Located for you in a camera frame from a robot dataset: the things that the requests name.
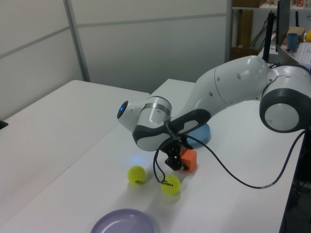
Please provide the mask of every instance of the black cable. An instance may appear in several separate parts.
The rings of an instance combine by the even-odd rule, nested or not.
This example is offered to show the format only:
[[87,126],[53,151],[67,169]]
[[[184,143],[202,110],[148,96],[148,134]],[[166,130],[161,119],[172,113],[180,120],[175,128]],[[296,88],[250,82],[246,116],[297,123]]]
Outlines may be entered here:
[[255,44],[256,44],[256,42],[257,42],[257,40],[258,40],[260,34],[263,32],[263,28],[264,28],[264,26],[266,25],[267,21],[268,21],[268,17],[267,17],[266,20],[264,21],[263,26],[262,26],[260,32],[258,33],[258,37],[256,38],[255,42],[253,43],[253,47],[255,46]]
[[262,91],[261,98],[263,97],[263,94],[264,94],[265,90],[268,88],[268,86],[270,86],[271,83],[273,83],[277,78],[278,78],[278,76],[277,76],[273,81],[271,81],[270,83],[268,83],[268,84],[266,85],[266,87],[265,87],[264,90]]
[[[154,167],[154,174],[155,174],[155,178],[156,180],[159,182],[159,183],[163,183],[165,181],[165,173],[163,172],[163,170],[160,168],[159,164],[157,163],[157,156],[159,155],[159,149],[156,150],[155,152],[155,156],[154,156],[154,164],[153,164],[153,167]],[[160,181],[159,178],[157,177],[157,174],[156,174],[156,166],[159,168],[159,170],[162,172],[163,174],[163,180]]]
[[261,45],[259,46],[258,51],[261,51],[261,50],[263,49],[263,47],[264,47],[264,42],[265,42],[265,41],[266,41],[266,37],[263,39]]
[[297,136],[297,138],[294,140],[294,142],[293,142],[293,144],[292,144],[292,146],[291,146],[291,148],[290,148],[290,151],[288,152],[288,155],[287,155],[287,157],[286,157],[286,160],[285,160],[285,163],[284,163],[284,165],[283,165],[283,168],[282,168],[280,174],[278,175],[278,177],[276,178],[276,180],[273,181],[271,184],[266,185],[266,186],[262,186],[262,187],[260,187],[260,186],[252,186],[252,185],[249,185],[249,184],[244,183],[243,181],[241,181],[240,179],[238,179],[236,176],[234,176],[234,175],[225,167],[225,165],[220,161],[220,159],[217,157],[217,155],[216,155],[207,145],[205,145],[205,144],[204,144],[203,142],[201,142],[200,140],[198,140],[198,139],[196,139],[196,138],[194,138],[194,137],[191,137],[191,136],[189,136],[189,135],[184,135],[184,137],[191,138],[192,140],[197,141],[197,142],[200,143],[202,146],[204,146],[206,149],[208,149],[208,150],[214,155],[214,157],[215,157],[216,160],[220,163],[220,165],[226,170],[226,172],[228,172],[229,175],[232,176],[234,179],[236,179],[238,182],[240,182],[240,183],[242,183],[242,184],[244,184],[245,186],[250,187],[250,188],[264,189],[264,188],[271,187],[272,185],[274,185],[274,184],[281,178],[281,176],[282,176],[282,174],[283,174],[283,172],[284,172],[284,170],[285,170],[285,167],[286,167],[286,165],[287,165],[287,163],[288,163],[288,160],[289,160],[289,158],[290,158],[290,156],[291,156],[291,154],[292,154],[292,151],[293,151],[293,149],[294,149],[294,147],[295,147],[297,141],[299,140],[299,138],[300,138],[305,132],[306,132],[306,130],[302,131],[302,132]]

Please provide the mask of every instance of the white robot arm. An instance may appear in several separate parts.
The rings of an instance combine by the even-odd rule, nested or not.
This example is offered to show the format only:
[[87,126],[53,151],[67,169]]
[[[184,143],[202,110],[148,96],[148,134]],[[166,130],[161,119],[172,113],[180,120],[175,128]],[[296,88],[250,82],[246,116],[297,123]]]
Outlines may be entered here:
[[300,66],[269,68],[257,56],[243,57],[205,73],[176,116],[171,117],[172,106],[166,99],[153,96],[141,102],[126,101],[117,118],[133,132],[142,150],[154,151],[244,100],[260,100],[260,118],[273,131],[288,133],[311,125],[308,70]]

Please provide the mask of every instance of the monitor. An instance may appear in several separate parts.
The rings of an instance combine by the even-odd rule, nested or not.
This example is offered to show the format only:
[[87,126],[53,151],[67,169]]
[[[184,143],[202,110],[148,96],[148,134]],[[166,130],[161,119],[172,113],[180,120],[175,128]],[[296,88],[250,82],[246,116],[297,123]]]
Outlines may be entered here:
[[282,45],[290,26],[291,0],[279,0],[276,12],[276,44]]

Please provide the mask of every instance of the yellow tennis ball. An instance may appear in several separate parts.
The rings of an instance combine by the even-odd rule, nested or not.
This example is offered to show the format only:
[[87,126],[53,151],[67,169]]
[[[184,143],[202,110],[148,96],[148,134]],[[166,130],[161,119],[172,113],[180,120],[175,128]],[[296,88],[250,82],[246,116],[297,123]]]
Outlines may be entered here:
[[175,175],[165,176],[165,181],[161,184],[161,189],[164,193],[175,195],[180,189],[180,180]]
[[146,179],[146,172],[141,166],[133,166],[128,170],[127,178],[133,184],[141,184]]

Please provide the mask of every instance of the orange cube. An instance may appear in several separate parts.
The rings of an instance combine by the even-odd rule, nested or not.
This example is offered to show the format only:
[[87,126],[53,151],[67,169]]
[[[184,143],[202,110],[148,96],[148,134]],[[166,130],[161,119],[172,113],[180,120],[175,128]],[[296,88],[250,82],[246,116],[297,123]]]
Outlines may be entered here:
[[186,172],[193,172],[196,167],[196,151],[186,150],[186,152],[181,154],[181,162],[189,167],[189,170],[185,170]]

